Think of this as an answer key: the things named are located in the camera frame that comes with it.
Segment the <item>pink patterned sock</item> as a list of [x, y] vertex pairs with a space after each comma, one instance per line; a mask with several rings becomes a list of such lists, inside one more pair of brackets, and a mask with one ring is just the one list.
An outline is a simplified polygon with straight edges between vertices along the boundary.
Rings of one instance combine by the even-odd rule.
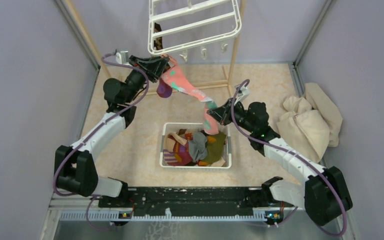
[[203, 126], [204, 132], [208, 135], [216, 135], [219, 133], [218, 123], [215, 119], [207, 114], [207, 110], [217, 107], [215, 101], [200, 89], [193, 86], [186, 78], [178, 62], [171, 56], [165, 54], [165, 57], [169, 57], [168, 65], [165, 68], [164, 73], [161, 75], [165, 83], [167, 83], [172, 91], [176, 90], [180, 93], [189, 95], [196, 98], [201, 103], [204, 103], [203, 113]]

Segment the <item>brown argyle sock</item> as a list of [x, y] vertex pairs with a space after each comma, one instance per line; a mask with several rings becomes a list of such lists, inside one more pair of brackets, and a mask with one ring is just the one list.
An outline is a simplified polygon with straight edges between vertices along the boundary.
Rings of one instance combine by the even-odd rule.
[[[161, 28], [161, 25], [158, 24], [158, 23], [154, 23], [153, 25], [153, 32], [154, 33], [159, 33], [162, 31], [162, 28]], [[163, 47], [163, 40], [162, 40], [162, 37], [159, 36], [159, 37], [156, 37], [154, 40], [153, 40], [153, 49], [158, 51], [158, 50], [162, 50], [164, 47]]]

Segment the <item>grey sock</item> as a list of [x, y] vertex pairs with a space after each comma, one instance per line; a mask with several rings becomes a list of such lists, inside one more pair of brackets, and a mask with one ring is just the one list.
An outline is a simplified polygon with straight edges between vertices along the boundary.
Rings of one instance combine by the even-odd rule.
[[208, 156], [207, 136], [200, 131], [192, 134], [192, 139], [188, 140], [188, 151], [194, 163], [205, 159]]

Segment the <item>white plastic sock hanger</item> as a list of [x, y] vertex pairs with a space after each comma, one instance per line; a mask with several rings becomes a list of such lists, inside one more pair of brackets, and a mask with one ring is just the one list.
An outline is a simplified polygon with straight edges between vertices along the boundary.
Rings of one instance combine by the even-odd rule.
[[150, 0], [148, 2], [147, 50], [152, 56], [178, 53], [188, 60], [188, 50], [199, 48], [207, 59], [207, 45], [227, 40], [242, 30], [237, 0]]

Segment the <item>maroon striped beige sock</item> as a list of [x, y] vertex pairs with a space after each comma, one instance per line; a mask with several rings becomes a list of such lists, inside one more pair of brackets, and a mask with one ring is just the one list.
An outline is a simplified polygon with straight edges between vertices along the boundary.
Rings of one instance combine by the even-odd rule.
[[162, 162], [168, 166], [186, 166], [193, 162], [189, 154], [188, 140], [192, 139], [192, 133], [177, 134], [169, 132], [163, 139]]

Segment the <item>white plastic basket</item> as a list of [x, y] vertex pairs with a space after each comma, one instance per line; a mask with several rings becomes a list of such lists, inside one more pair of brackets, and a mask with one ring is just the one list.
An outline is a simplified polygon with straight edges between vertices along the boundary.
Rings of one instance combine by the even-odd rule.
[[231, 132], [204, 133], [203, 123], [167, 122], [163, 126], [159, 164], [163, 168], [222, 171], [232, 166]]

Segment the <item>olive green striped sock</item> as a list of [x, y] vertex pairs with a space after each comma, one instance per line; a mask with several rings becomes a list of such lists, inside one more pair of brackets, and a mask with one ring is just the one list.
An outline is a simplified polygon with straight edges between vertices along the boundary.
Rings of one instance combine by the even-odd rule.
[[215, 135], [205, 134], [205, 137], [207, 140], [205, 144], [207, 156], [198, 161], [198, 166], [200, 167], [209, 166], [222, 158], [227, 135], [220, 131]]

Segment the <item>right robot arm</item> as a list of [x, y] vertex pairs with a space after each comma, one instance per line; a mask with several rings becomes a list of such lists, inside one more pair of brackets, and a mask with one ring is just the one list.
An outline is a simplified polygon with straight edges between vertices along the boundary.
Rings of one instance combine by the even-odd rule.
[[269, 125], [269, 114], [263, 102], [244, 108], [232, 99], [207, 113], [219, 124], [234, 124], [245, 134], [251, 147], [262, 156], [278, 163], [299, 184], [275, 176], [264, 182], [261, 199], [267, 206], [284, 202], [304, 209], [318, 226], [325, 226], [338, 217], [345, 217], [353, 202], [342, 172], [315, 163], [289, 146]]

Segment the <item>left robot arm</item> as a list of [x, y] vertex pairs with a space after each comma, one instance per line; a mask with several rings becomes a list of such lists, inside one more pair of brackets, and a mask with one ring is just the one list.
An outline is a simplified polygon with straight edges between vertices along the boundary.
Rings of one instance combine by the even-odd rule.
[[107, 110], [99, 123], [85, 136], [55, 151], [52, 187], [61, 197], [110, 197], [112, 203], [124, 207], [129, 203], [128, 184], [99, 176], [95, 161], [107, 145], [134, 120], [136, 105], [148, 93], [169, 64], [167, 56], [141, 58], [131, 55], [123, 68], [130, 69], [125, 81], [108, 78], [103, 84]]

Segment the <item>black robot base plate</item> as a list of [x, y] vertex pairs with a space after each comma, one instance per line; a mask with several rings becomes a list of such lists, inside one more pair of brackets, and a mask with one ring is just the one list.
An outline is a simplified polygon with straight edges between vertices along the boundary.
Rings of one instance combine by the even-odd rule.
[[102, 196], [100, 208], [125, 208], [120, 218], [139, 221], [245, 221], [279, 226], [294, 207], [270, 202], [261, 187], [130, 187]]

